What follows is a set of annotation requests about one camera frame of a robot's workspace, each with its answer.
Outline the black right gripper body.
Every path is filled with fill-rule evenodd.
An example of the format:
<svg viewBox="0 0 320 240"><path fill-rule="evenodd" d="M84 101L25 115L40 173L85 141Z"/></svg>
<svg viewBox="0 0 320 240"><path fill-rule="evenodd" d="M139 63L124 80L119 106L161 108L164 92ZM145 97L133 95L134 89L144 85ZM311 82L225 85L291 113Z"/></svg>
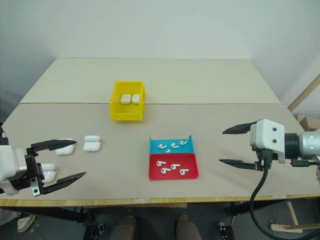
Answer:
<svg viewBox="0 0 320 240"><path fill-rule="evenodd" d="M273 161L278 160L278 154L274 153L270 149L262 148L255 151L257 161L255 161L256 170L264 171L264 169L270 169Z"/></svg>

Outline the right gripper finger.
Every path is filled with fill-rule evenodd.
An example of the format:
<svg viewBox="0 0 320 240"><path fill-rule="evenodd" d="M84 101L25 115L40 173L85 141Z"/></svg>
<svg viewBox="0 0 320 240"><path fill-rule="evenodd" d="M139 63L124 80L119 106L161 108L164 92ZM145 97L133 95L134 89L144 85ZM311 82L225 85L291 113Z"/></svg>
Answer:
<svg viewBox="0 0 320 240"><path fill-rule="evenodd" d="M222 132L223 135L240 135L240 134L246 134L247 132L251 131L251 126L255 125L257 121L249 122L249 123L243 123L238 124L235 126L232 126L230 128L227 128Z"/></svg>
<svg viewBox="0 0 320 240"><path fill-rule="evenodd" d="M248 163L239 159L219 159L220 162L239 169L263 171L256 163Z"/></svg>

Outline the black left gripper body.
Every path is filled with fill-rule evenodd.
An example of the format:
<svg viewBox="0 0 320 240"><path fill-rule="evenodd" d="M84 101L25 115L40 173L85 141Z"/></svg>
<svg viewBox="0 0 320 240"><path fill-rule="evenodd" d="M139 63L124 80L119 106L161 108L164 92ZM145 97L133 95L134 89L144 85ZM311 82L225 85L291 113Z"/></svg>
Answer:
<svg viewBox="0 0 320 240"><path fill-rule="evenodd" d="M42 182L44 179L43 170L41 164L36 162L36 156L38 154L34 147L27 148L24 156L26 171L19 178L10 180L16 190L31 188L34 197L46 193Z"/></svg>

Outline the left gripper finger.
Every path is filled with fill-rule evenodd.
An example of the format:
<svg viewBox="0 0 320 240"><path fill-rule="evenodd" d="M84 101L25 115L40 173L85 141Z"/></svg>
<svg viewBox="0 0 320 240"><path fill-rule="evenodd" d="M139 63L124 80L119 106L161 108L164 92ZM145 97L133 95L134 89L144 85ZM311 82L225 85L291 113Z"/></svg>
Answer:
<svg viewBox="0 0 320 240"><path fill-rule="evenodd" d="M49 150L54 151L57 149L65 148L76 144L77 142L69 139L52 139L42 142L33 143L26 149L26 153L29 156L38 156L39 151Z"/></svg>
<svg viewBox="0 0 320 240"><path fill-rule="evenodd" d="M77 174L73 174L61 179L58 179L56 181L55 184L53 185L49 185L49 186L41 186L40 187L40 194L41 195L47 195L50 194L52 192L58 191L60 189L66 188L69 185L71 185L72 183L74 183L75 181L77 181L78 179L80 179L81 177L83 177L86 174L86 172L81 172L81 173L77 173Z"/></svg>

